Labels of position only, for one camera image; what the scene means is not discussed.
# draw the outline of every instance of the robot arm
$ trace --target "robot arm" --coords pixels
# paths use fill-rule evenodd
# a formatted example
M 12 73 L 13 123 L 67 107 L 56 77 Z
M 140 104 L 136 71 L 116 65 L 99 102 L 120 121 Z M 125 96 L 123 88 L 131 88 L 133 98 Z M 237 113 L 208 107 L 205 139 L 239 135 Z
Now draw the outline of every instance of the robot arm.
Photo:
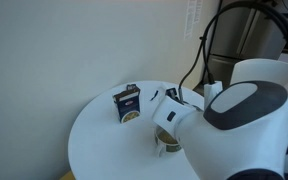
M 288 94 L 282 86 L 231 85 L 205 112 L 187 111 L 180 103 L 170 109 L 172 103 L 177 102 L 166 97 L 153 120 L 178 140 L 201 179 L 284 178 Z M 171 113 L 181 115 L 167 119 Z

